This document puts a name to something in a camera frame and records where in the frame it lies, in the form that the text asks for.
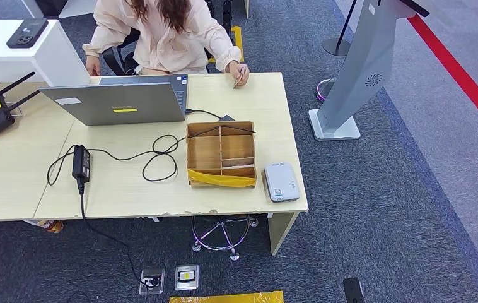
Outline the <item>person's left hand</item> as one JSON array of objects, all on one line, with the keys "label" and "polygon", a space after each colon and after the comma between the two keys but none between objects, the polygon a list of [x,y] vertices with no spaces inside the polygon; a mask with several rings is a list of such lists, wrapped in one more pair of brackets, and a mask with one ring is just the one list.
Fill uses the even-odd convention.
[{"label": "person's left hand", "polygon": [[250,70],[246,64],[232,61],[227,65],[226,70],[233,78],[233,88],[238,88],[247,83]]}]

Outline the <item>person's right hand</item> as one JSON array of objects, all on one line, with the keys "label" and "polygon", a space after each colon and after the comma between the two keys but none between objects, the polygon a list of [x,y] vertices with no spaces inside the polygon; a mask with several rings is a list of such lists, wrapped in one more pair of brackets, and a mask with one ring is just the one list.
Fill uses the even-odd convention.
[{"label": "person's right hand", "polygon": [[86,56],[85,67],[90,76],[100,76],[100,59],[96,56]]}]

